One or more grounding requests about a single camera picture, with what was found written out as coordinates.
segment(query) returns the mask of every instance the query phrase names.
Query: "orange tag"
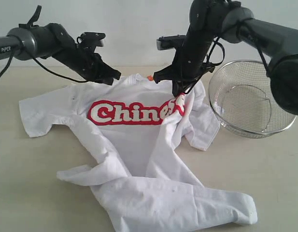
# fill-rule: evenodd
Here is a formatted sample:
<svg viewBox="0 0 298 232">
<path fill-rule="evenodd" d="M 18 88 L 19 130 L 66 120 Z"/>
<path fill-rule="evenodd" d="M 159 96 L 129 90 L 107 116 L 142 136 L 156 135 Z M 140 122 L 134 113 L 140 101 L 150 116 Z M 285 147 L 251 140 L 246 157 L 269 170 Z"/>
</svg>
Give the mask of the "orange tag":
<svg viewBox="0 0 298 232">
<path fill-rule="evenodd" d="M 152 75 L 147 76 L 147 78 L 148 78 L 149 81 L 153 81 L 154 80 Z"/>
</svg>

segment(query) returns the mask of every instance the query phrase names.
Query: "wrinkled fabric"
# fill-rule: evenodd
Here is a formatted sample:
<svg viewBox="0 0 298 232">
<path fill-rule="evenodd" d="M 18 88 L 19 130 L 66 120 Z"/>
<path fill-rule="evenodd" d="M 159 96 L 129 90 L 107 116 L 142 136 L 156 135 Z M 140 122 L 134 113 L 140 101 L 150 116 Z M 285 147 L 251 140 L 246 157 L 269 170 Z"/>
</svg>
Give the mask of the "wrinkled fabric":
<svg viewBox="0 0 298 232">
<path fill-rule="evenodd" d="M 249 195 L 206 188 L 175 153 L 183 136 L 205 151 L 219 130 L 199 82 L 174 98 L 171 82 L 139 74 L 112 86 L 71 85 L 19 102 L 30 137 L 67 125 L 98 165 L 59 171 L 60 180 L 90 186 L 116 232 L 190 232 L 257 222 Z"/>
</svg>

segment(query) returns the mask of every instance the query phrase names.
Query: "strainer rim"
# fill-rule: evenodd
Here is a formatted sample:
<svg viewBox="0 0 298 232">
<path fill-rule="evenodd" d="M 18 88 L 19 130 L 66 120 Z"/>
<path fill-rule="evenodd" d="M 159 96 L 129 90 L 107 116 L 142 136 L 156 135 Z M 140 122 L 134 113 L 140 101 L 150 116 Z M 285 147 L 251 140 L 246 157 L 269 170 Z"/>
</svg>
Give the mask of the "strainer rim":
<svg viewBox="0 0 298 232">
<path fill-rule="evenodd" d="M 270 134 L 276 134 L 276 133 L 279 133 L 279 132 L 282 132 L 282 131 L 284 131 L 284 130 L 289 129 L 289 128 L 294 124 L 294 122 L 295 122 L 295 120 L 296 120 L 296 118 L 297 118 L 296 115 L 292 115 L 292 116 L 293 116 L 292 120 L 291 120 L 290 123 L 289 123 L 286 127 L 284 127 L 284 128 L 281 128 L 281 129 L 279 129 L 279 130 L 275 130 L 275 131 L 271 131 L 271 132 L 257 132 L 257 131 L 251 131 L 251 130 L 245 130 L 245 129 L 239 128 L 239 127 L 233 125 L 232 123 L 229 123 L 229 122 L 228 122 L 227 120 L 225 120 L 225 119 L 224 119 L 218 112 L 216 112 L 215 108 L 212 106 L 212 99 L 211 99 L 211 97 L 210 97 L 210 85 L 211 85 L 213 79 L 217 76 L 217 74 L 219 73 L 219 71 L 220 71 L 222 68 L 224 68 L 224 67 L 226 67 L 226 66 L 228 66 L 228 65 L 230 65 L 230 64 L 237 63 L 237 62 L 250 62 L 250 63 L 263 64 L 261 61 L 258 61 L 258 60 L 250 60 L 250 59 L 233 60 L 233 61 L 231 61 L 231 62 L 228 62 L 228 63 L 224 64 L 222 67 L 220 67 L 220 68 L 215 72 L 215 74 L 211 77 L 210 82 L 209 82 L 209 86 L 208 86 L 208 98 L 209 98 L 209 103 L 210 103 L 210 107 L 211 107 L 211 109 L 213 110 L 214 114 L 217 115 L 217 116 L 219 116 L 225 123 L 227 123 L 228 126 L 231 126 L 232 128 L 235 128 L 235 129 L 240 130 L 240 131 L 245 132 L 245 133 L 257 134 L 257 135 L 270 135 Z"/>
</svg>

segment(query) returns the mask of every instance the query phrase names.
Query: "t-shirt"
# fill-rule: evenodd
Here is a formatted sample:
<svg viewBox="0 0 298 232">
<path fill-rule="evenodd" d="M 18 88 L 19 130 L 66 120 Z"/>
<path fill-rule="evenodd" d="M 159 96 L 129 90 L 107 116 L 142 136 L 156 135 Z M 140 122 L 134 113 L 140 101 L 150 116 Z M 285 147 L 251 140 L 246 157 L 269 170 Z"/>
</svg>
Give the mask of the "t-shirt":
<svg viewBox="0 0 298 232">
<path fill-rule="evenodd" d="M 249 195 L 206 188 L 175 153 L 185 136 L 205 151 L 219 130 L 199 82 L 173 97 L 171 81 L 139 74 L 112 86 L 70 85 L 19 102 L 30 137 L 67 125 L 98 165 L 59 171 L 90 186 L 116 232 L 189 232 L 229 222 L 257 222 Z"/>
</svg>

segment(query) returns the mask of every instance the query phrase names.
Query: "robotic arm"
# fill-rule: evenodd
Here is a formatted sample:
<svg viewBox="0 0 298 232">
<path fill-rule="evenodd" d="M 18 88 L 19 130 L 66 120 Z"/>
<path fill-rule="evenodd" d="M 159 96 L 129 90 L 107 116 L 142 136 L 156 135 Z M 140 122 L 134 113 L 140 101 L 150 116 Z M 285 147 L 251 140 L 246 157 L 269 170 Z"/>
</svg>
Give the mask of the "robotic arm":
<svg viewBox="0 0 298 232">
<path fill-rule="evenodd" d="M 38 62 L 36 58 L 53 57 L 87 81 L 111 85 L 114 79 L 120 78 L 119 71 L 112 69 L 102 61 L 98 53 L 94 53 L 97 46 L 103 46 L 101 40 L 106 36 L 104 33 L 85 32 L 75 43 L 60 24 L 50 23 L 44 27 L 33 25 L 38 20 L 41 9 L 41 6 L 37 7 L 27 24 L 19 24 L 7 36 L 0 37 L 0 59 L 14 56 L 19 60 L 34 59 Z"/>
<path fill-rule="evenodd" d="M 221 46 L 219 38 L 234 44 L 244 41 L 259 51 L 277 103 L 298 115 L 298 30 L 256 20 L 249 9 L 231 0 L 194 0 L 189 18 L 186 35 L 157 40 L 159 50 L 175 48 L 176 53 L 170 66 L 154 73 L 156 83 L 172 80 L 174 96 L 186 92 L 220 64 L 209 61 L 212 43 Z M 271 57 L 269 65 L 262 53 Z"/>
</svg>

